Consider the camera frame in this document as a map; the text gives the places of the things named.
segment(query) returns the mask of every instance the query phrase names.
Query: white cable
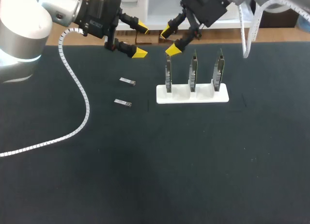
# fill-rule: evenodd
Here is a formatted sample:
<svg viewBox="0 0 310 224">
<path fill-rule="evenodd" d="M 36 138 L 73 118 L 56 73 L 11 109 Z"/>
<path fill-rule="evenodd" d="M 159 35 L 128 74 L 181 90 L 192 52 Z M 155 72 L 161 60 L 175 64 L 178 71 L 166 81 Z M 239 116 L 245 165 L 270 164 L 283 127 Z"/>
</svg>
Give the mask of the white cable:
<svg viewBox="0 0 310 224">
<path fill-rule="evenodd" d="M 246 41 L 243 13 L 242 13 L 241 6 L 239 6 L 238 10 L 239 10 L 241 38 L 242 38 L 242 49 L 243 49 L 243 57 L 244 58 L 248 57 L 248 55 L 251 51 L 252 41 L 255 41 L 255 39 L 257 37 L 257 33 L 259 30 L 259 26 L 260 26 L 260 23 L 262 20 L 262 15 L 263 15 L 264 10 L 266 8 L 268 8 L 269 6 L 274 5 L 274 4 L 285 5 L 291 9 L 293 9 L 295 12 L 297 12 L 302 17 L 304 17 L 304 19 L 306 19 L 308 22 L 310 22 L 310 15 L 306 11 L 304 11 L 302 8 L 298 7 L 296 4 L 294 4 L 288 0 L 269 0 L 266 3 L 264 3 L 261 7 L 256 8 L 251 27 L 249 29 L 248 40 Z"/>
<path fill-rule="evenodd" d="M 74 135 L 76 135 L 77 133 L 79 133 L 84 128 L 84 126 L 86 125 L 86 123 L 88 121 L 88 118 L 89 118 L 89 114 L 90 114 L 89 101 L 88 101 L 87 95 L 85 93 L 85 90 L 82 87 L 82 84 L 79 82 L 79 80 L 77 79 L 76 75 L 74 74 L 74 72 L 72 71 L 71 67 L 69 66 L 69 64 L 68 64 L 68 62 L 67 62 L 67 60 L 66 60 L 66 58 L 65 58 L 65 56 L 63 54 L 63 50 L 62 50 L 63 40 L 67 36 L 67 34 L 69 34 L 71 32 L 77 32 L 77 33 L 83 34 L 83 30 L 82 29 L 78 29 L 78 28 L 67 29 L 66 31 L 64 31 L 62 33 L 62 35 L 59 38 L 58 49 L 59 49 L 59 55 L 60 55 L 60 57 L 62 59 L 62 62 L 64 64 L 64 66 L 67 68 L 67 70 L 70 73 L 71 77 L 73 78 L 74 82 L 77 84 L 79 90 L 81 91 L 81 93 L 83 95 L 84 101 L 85 101 L 86 114 L 85 114 L 85 118 L 84 118 L 82 124 L 76 130 L 74 130 L 73 132 L 71 132 L 71 133 L 69 133 L 69 134 L 67 134 L 67 135 L 65 135 L 63 137 L 60 137 L 60 138 L 57 138 L 57 139 L 54 139 L 54 140 L 50 140 L 50 141 L 47 141 L 47 142 L 44 142 L 44 143 L 32 145 L 32 146 L 29 146 L 29 147 L 25 147 L 25 148 L 22 148 L 22 149 L 19 149 L 19 150 L 13 150 L 13 151 L 8 151 L 8 152 L 0 153 L 0 158 L 1 157 L 6 157 L 6 156 L 10 156 L 10 155 L 19 154 L 19 153 L 22 153 L 22 152 L 25 152 L 25 151 L 29 151 L 29 150 L 33 150 L 33 149 L 36 149 L 36 148 L 40 148 L 42 146 L 51 145 L 53 143 L 61 142 L 61 141 L 65 140 L 65 139 L 71 138 Z"/>
</svg>

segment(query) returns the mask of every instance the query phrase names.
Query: white stand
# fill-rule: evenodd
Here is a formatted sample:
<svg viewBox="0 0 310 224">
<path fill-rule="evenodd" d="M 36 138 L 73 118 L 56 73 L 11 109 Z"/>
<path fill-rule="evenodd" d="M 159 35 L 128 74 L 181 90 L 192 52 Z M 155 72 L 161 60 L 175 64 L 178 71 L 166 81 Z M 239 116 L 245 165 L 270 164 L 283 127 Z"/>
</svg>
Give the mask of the white stand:
<svg viewBox="0 0 310 224">
<path fill-rule="evenodd" d="M 189 84 L 174 84 L 171 87 L 171 93 L 167 93 L 166 85 L 156 87 L 158 104 L 226 103 L 229 101 L 227 87 L 223 83 L 219 92 L 214 90 L 213 81 L 207 84 L 196 84 L 196 92 L 190 92 Z"/>
</svg>

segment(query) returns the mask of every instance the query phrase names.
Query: wooden surface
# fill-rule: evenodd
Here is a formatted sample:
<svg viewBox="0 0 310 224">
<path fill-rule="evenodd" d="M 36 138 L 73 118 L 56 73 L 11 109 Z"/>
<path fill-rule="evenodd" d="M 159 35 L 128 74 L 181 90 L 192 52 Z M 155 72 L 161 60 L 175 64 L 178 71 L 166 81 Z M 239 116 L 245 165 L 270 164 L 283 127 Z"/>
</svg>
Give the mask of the wooden surface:
<svg viewBox="0 0 310 224">
<path fill-rule="evenodd" d="M 53 31 L 50 35 L 47 44 L 57 45 L 58 38 L 64 27 L 54 24 Z M 181 33 L 176 36 L 171 36 L 171 39 L 181 37 Z M 218 29 L 218 30 L 203 30 L 203 37 L 200 41 L 194 40 L 193 44 L 208 44 L 208 43 L 240 43 L 240 29 Z M 288 29 L 260 29 L 256 42 L 286 42 L 286 41 L 310 41 L 310 34 L 301 31 L 298 28 Z M 69 35 L 65 45 L 104 45 L 103 39 L 98 39 L 94 36 L 84 37 L 79 34 Z"/>
</svg>

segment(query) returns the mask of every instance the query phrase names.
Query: cable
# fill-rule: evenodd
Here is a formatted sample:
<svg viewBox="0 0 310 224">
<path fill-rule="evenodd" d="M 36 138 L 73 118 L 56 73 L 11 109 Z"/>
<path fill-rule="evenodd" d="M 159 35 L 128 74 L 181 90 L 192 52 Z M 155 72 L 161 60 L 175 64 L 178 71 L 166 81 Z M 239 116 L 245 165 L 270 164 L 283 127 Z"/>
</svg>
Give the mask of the cable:
<svg viewBox="0 0 310 224">
<path fill-rule="evenodd" d="M 25 152 L 25 151 L 29 151 L 29 150 L 33 150 L 33 149 L 36 149 L 36 148 L 40 148 L 42 146 L 51 145 L 53 143 L 61 142 L 61 141 L 65 140 L 65 139 L 71 138 L 74 135 L 76 135 L 77 133 L 79 133 L 84 128 L 84 126 L 86 125 L 86 123 L 88 121 L 88 118 L 89 118 L 89 114 L 90 114 L 89 101 L 88 101 L 87 95 L 85 93 L 85 90 L 82 87 L 82 84 L 79 82 L 79 80 L 77 79 L 77 77 L 74 74 L 73 70 L 69 66 L 69 64 L 68 64 L 68 62 L 67 62 L 67 60 L 66 60 L 66 58 L 65 58 L 65 56 L 63 54 L 63 49 L 62 49 L 64 38 L 69 33 L 71 33 L 71 32 L 77 32 L 77 33 L 83 34 L 83 30 L 82 29 L 78 29 L 78 28 L 67 29 L 66 31 L 64 31 L 62 33 L 62 35 L 59 38 L 58 49 L 59 49 L 59 55 L 60 55 L 60 57 L 62 59 L 62 62 L 64 64 L 64 66 L 67 68 L 67 70 L 70 73 L 71 77 L 73 78 L 74 82 L 77 84 L 79 90 L 81 91 L 81 93 L 83 95 L 84 101 L 85 101 L 86 114 L 85 114 L 85 117 L 84 117 L 84 120 L 83 120 L 82 124 L 76 130 L 74 130 L 73 132 L 71 132 L 71 133 L 69 133 L 69 134 L 67 134 L 67 135 L 65 135 L 63 137 L 60 137 L 60 138 L 57 138 L 57 139 L 54 139 L 54 140 L 50 140 L 50 141 L 47 141 L 47 142 L 44 142 L 44 143 L 32 145 L 32 146 L 29 146 L 29 147 L 25 147 L 25 148 L 22 148 L 22 149 L 19 149 L 19 150 L 13 150 L 13 151 L 8 151 L 8 152 L 0 153 L 0 158 L 1 157 L 6 157 L 6 156 L 10 156 L 10 155 L 19 154 L 19 153 L 22 153 L 22 152 Z"/>
<path fill-rule="evenodd" d="M 261 7 L 258 6 L 258 8 L 256 8 L 251 27 L 249 29 L 248 40 L 246 41 L 242 8 L 241 6 L 238 6 L 240 27 L 241 27 L 242 49 L 243 49 L 244 58 L 247 58 L 249 56 L 249 53 L 251 51 L 252 41 L 255 41 L 257 37 L 257 33 L 259 30 L 259 26 L 262 20 L 264 10 L 273 4 L 285 5 L 293 9 L 295 12 L 303 16 L 304 19 L 310 22 L 310 15 L 306 11 L 304 11 L 302 8 L 298 7 L 296 4 L 288 0 L 269 0 L 266 3 L 264 3 Z"/>
</svg>

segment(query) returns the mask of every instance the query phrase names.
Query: white shelf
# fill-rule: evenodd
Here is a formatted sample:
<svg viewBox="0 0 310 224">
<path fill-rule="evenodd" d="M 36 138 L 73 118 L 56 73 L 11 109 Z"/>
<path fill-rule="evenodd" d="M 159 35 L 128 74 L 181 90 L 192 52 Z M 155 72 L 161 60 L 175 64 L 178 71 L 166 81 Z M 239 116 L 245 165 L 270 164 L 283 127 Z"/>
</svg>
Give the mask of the white shelf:
<svg viewBox="0 0 310 224">
<path fill-rule="evenodd" d="M 242 10 L 244 15 L 245 27 L 249 28 L 253 19 L 253 14 L 249 10 L 249 7 L 243 3 Z M 149 30 L 163 30 L 167 26 L 169 20 L 176 18 L 176 16 L 182 11 L 180 6 L 180 0 L 150 0 L 148 20 L 145 25 Z M 189 22 L 185 20 L 179 29 L 187 30 L 189 28 Z M 218 20 L 210 29 L 237 29 L 240 28 L 240 21 L 238 13 L 235 14 L 235 18 Z M 132 30 L 128 25 L 120 23 L 117 30 L 126 31 Z"/>
</svg>

